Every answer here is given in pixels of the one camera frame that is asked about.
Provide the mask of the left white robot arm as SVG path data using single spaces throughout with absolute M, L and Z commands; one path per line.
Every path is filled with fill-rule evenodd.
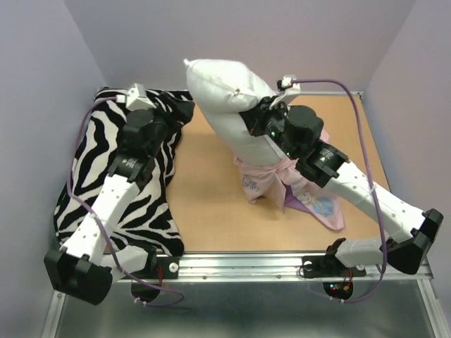
M 56 203 L 56 247 L 44 257 L 56 291 L 97 305 L 125 277 L 162 277 L 158 252 L 184 254 L 167 189 L 193 113 L 185 90 L 150 90 L 137 108 L 126 94 L 97 94 Z

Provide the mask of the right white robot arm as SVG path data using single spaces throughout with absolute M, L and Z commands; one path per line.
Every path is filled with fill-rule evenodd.
M 326 138 L 324 122 L 308 106 L 289 106 L 274 96 L 255 99 L 240 110 L 249 134 L 267 137 L 294 160 L 295 170 L 376 221 L 377 237 L 335 240 L 311 263 L 311 274 L 339 275 L 359 265 L 390 265 L 406 275 L 418 272 L 443 221 L 435 208 L 424 211 L 396 197 L 361 171 Z

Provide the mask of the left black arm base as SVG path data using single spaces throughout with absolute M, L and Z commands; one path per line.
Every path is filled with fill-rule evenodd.
M 123 279 L 123 281 L 128 280 L 130 282 L 130 293 L 135 303 L 153 307 L 175 305 L 183 299 L 181 295 L 175 292 L 163 292 L 156 289 L 155 286 L 168 289 L 167 283 L 178 279 L 180 257 L 158 254 L 155 258 L 155 262 L 150 267 L 132 273 L 135 277 L 153 284 L 153 287 L 145 286 L 128 277 Z

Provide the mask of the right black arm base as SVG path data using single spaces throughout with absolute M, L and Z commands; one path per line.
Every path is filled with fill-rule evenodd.
M 323 289 L 332 300 L 348 302 L 354 291 L 354 278 L 366 277 L 366 269 L 347 268 L 336 257 L 345 238 L 335 240 L 322 256 L 303 256 L 297 274 L 307 279 L 325 278 Z

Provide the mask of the white pillow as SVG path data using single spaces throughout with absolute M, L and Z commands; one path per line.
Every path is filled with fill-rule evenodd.
M 263 168 L 287 158 L 268 136 L 251 136 L 240 116 L 264 97 L 278 95 L 263 79 L 239 61 L 198 58 L 183 63 L 194 102 L 239 160 Z

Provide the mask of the purple princess pillowcase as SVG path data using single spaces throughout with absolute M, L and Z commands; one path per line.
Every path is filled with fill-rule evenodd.
M 261 168 L 247 165 L 238 157 L 234 163 L 249 203 L 266 197 L 280 209 L 288 207 L 312 214 L 331 230 L 345 228 L 339 197 L 302 177 L 295 169 L 295 160 L 283 156 L 279 164 Z

